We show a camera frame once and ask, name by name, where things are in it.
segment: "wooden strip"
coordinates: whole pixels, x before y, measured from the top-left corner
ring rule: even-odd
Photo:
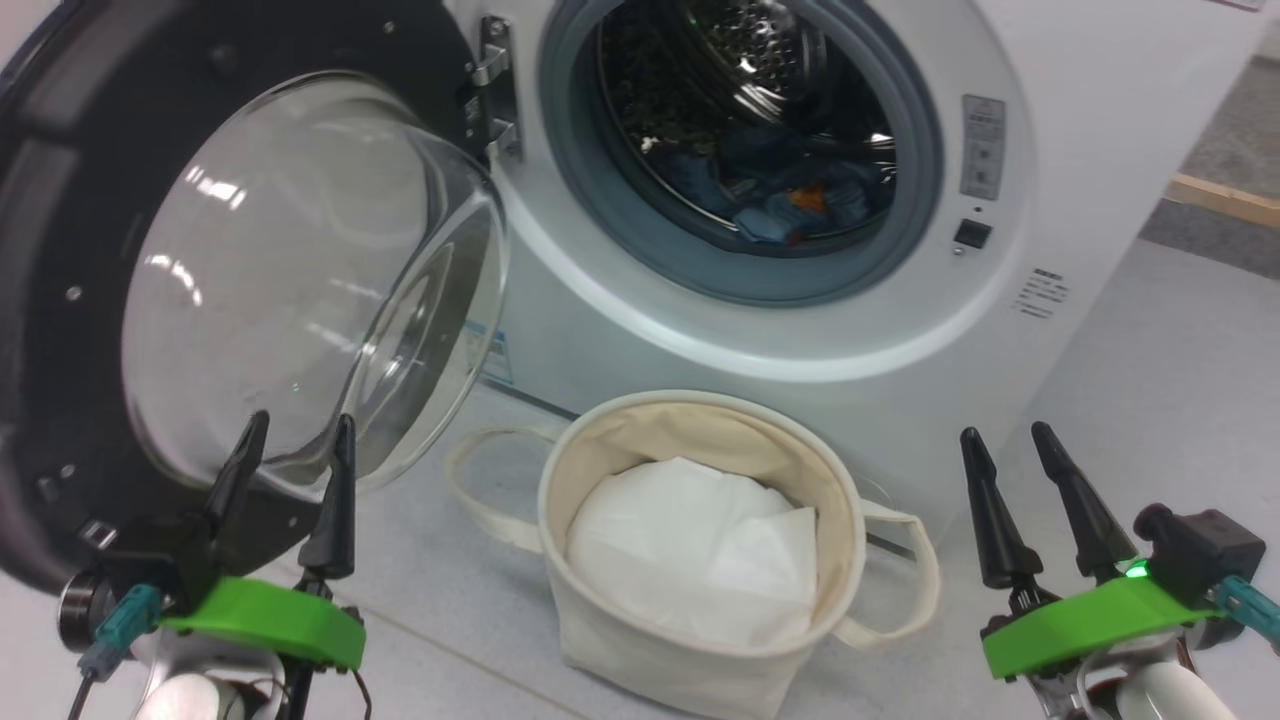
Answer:
[[[1280,228],[1280,199],[1253,195],[1184,174],[1174,176],[1174,182],[1165,190],[1165,197],[1253,224]]]

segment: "green bracket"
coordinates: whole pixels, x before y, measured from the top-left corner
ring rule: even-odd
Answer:
[[[364,625],[337,605],[248,578],[221,578],[195,612],[160,624],[340,669],[365,655]]]
[[[1012,678],[1119,642],[1221,616],[1216,610],[1188,610],[1151,578],[1116,578],[1014,620],[987,635],[982,650],[993,678]]]

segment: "white fabric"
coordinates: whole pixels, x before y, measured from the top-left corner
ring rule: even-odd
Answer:
[[[504,433],[483,430],[453,447],[447,477],[476,523],[495,538],[541,552],[561,620],[564,662],[658,702],[722,720],[772,720],[796,671],[828,634],[867,650],[909,635],[933,618],[941,578],[919,518],[858,497],[849,469],[815,434],[767,407],[708,392],[657,391],[620,397],[577,419],[556,441],[538,488],[538,525],[476,501],[458,469],[476,446]],[[637,619],[568,566],[573,518],[611,474],[684,456],[755,478],[817,514],[817,603],[808,632],[767,646],[700,641]],[[905,524],[919,569],[908,621],[878,632],[846,618],[867,561],[867,520]]]
[[[605,478],[577,511],[566,555],[622,610],[726,644],[803,635],[818,592],[813,507],[685,457]]]

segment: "teal connector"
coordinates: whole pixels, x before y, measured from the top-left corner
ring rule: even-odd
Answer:
[[[1231,575],[1213,588],[1210,600],[1230,619],[1252,628],[1280,652],[1280,605],[1258,588]]]
[[[164,598],[151,585],[133,585],[115,610],[93,630],[93,646],[81,656],[81,674],[105,683],[129,655],[133,641],[150,633],[164,612]]]

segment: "laundry basket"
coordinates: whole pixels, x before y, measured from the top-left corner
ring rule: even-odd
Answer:
[[[796,671],[827,634],[869,650],[923,628],[941,589],[938,561],[919,518],[858,497],[849,470],[817,436],[760,405],[707,392],[658,391],[605,402],[579,418],[556,443],[538,491],[538,525],[488,507],[458,482],[458,469],[489,438],[530,432],[493,428],[449,454],[453,491],[493,537],[547,559],[561,621],[564,662],[659,702],[723,720],[773,717]],[[570,568],[568,529],[608,475],[684,456],[756,479],[817,510],[818,596],[809,632],[769,646],[728,646],[682,635],[631,616]],[[906,525],[920,571],[906,623],[872,630],[846,616],[867,561],[867,520]]]

